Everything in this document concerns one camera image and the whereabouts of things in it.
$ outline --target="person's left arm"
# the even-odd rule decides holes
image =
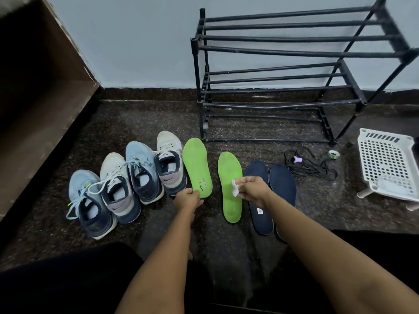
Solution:
[[[184,312],[191,218],[203,202],[191,188],[176,195],[175,219],[132,279],[116,314]]]

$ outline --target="hand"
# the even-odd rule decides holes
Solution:
[[[235,180],[238,185],[240,198],[254,202],[256,206],[266,209],[266,200],[272,192],[264,180],[259,176],[245,176]]]
[[[199,198],[198,190],[186,188],[176,194],[174,203],[177,212],[186,210],[193,214],[195,209],[204,203],[204,200]]]

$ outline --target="rack shelf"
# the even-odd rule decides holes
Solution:
[[[327,9],[327,10],[313,10],[313,11],[299,11],[299,12],[284,12],[284,13],[270,13],[270,14],[256,14],[256,15],[239,15],[227,17],[205,17],[205,9],[200,9],[200,19],[196,29],[195,37],[191,38],[192,54],[194,56],[194,68],[196,78],[196,93],[197,104],[199,109],[199,128],[201,132],[201,139],[205,141],[221,142],[221,141],[268,141],[268,142],[320,142],[336,144],[339,139],[345,134],[353,121],[362,112],[364,107],[370,103],[378,93],[383,91],[388,84],[418,55],[419,48],[411,48],[404,36],[397,28],[394,20],[389,15],[385,8],[386,0],[377,0],[370,7],[350,7],[341,9]],[[279,24],[245,24],[245,25],[211,25],[212,22],[229,22],[235,20],[255,20],[255,19],[270,19],[281,17],[304,17],[310,15],[328,15],[340,13],[354,13],[354,12],[368,12],[364,20],[352,21],[326,21],[326,22],[298,22],[298,23],[279,23]],[[259,29],[293,29],[293,28],[315,28],[315,27],[336,27],[336,26],[358,26],[358,30],[353,36],[330,36],[330,37],[248,37],[248,36],[213,36],[207,35],[207,31],[225,31],[225,30],[259,30]],[[365,26],[380,26],[384,35],[360,36]],[[347,47],[343,52],[326,52],[326,51],[284,51],[284,50],[270,50],[257,48],[236,48],[228,46],[209,46],[208,41],[218,42],[259,42],[259,43],[329,43],[329,42],[348,42]],[[388,41],[393,49],[391,52],[349,52],[355,42],[374,42],[374,41]],[[198,64],[198,53],[204,52],[205,55],[205,74],[201,83],[200,72]],[[231,71],[210,71],[210,64],[208,60],[208,52],[225,52],[225,53],[245,53],[245,54],[259,54],[259,55],[275,55],[275,56],[300,56],[300,57],[329,57],[338,58],[333,63],[317,63],[306,65],[269,67],[269,68],[253,68]],[[400,62],[399,66],[393,73],[385,80],[385,82],[377,89],[377,91],[367,100],[359,89],[353,75],[346,65],[345,58],[397,58]],[[228,80],[211,80],[213,75],[228,75],[237,73],[254,73],[254,72],[270,72],[270,71],[286,71],[293,69],[315,68],[315,67],[332,67],[330,73],[318,74],[304,74],[304,75],[289,75],[279,77],[257,77],[257,78],[237,78]],[[342,77],[346,85],[330,86],[334,77]],[[235,84],[247,82],[267,82],[276,80],[292,80],[292,79],[313,79],[313,78],[327,78],[324,86],[319,87],[299,87],[299,88],[280,88],[280,89],[264,89],[264,88],[249,88],[249,89],[212,89],[213,84]],[[347,100],[333,100],[324,101],[323,97],[328,90],[332,89],[348,89],[353,95],[353,99]],[[319,94],[313,102],[295,102],[295,103],[223,103],[212,101],[213,95],[219,94],[249,94],[249,93],[273,93],[273,92],[295,92],[295,91],[309,91],[315,90]],[[343,127],[340,133],[334,137],[328,119],[324,113],[324,106],[331,105],[348,105],[354,104],[355,111],[349,122]],[[266,114],[220,114],[214,113],[214,108],[220,110],[224,109],[241,109],[241,110],[255,110],[255,111],[277,111],[277,110],[294,110],[301,112],[304,110],[316,110],[318,119],[306,119],[302,117],[289,117],[282,115],[266,115]],[[210,118],[265,118],[275,121],[305,121],[309,123],[321,124],[325,139],[324,140],[309,140],[309,139],[282,139],[282,138],[207,138],[209,130]]]

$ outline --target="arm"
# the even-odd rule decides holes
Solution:
[[[132,279],[116,314],[184,312],[191,218],[203,202],[191,188],[176,195],[175,219]]]
[[[337,313],[417,313],[419,295],[280,198],[260,177],[237,179],[240,197],[269,211]]]

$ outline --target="perforated plastic surface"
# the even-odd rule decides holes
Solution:
[[[413,144],[409,136],[360,129],[362,174],[373,192],[419,202],[419,170],[411,150]]]

